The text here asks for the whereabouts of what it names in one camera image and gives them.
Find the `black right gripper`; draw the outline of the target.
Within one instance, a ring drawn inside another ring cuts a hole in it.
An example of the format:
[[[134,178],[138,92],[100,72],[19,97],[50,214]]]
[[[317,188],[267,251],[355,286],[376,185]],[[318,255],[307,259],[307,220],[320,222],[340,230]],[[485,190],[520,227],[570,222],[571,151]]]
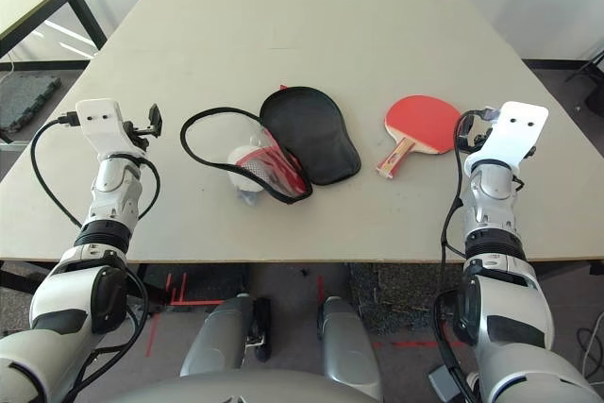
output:
[[[455,145],[459,151],[477,152],[485,144],[492,128],[483,128],[483,123],[476,120],[472,113],[464,113],[456,126]]]

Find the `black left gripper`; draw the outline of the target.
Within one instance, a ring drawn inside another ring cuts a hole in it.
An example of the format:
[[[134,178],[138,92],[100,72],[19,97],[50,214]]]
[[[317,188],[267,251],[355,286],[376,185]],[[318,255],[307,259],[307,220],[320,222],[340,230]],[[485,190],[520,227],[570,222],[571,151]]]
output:
[[[133,145],[146,151],[149,146],[147,136],[158,138],[162,131],[162,117],[157,104],[153,104],[148,114],[149,126],[137,128],[132,122],[123,122],[124,131]]]

